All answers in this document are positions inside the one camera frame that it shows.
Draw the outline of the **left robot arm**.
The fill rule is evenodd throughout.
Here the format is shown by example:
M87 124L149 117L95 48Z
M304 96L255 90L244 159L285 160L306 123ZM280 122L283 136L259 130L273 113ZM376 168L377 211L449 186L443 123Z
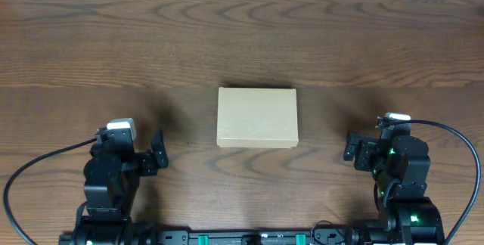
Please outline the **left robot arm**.
M169 165L163 131L154 134L149 150L137 152L130 128L100 128L90 154L83 169L86 201L77 209L73 232L60 235L59 245L157 244L155 227L134 223L131 211L140 178Z

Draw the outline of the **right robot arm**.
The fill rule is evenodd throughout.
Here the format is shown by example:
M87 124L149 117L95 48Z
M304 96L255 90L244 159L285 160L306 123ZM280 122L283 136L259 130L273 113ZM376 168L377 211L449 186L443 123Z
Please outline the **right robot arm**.
M360 221L353 244L442 244L442 220L426 197L429 148L411 136L410 124L383 127L379 138L349 133L343 159L375 181L377 220Z

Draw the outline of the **cardboard box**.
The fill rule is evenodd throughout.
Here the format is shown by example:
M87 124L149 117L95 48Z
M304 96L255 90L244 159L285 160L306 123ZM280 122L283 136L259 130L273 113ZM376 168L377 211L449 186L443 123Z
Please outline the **cardboard box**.
M296 147L296 89L219 88L216 143L223 148Z

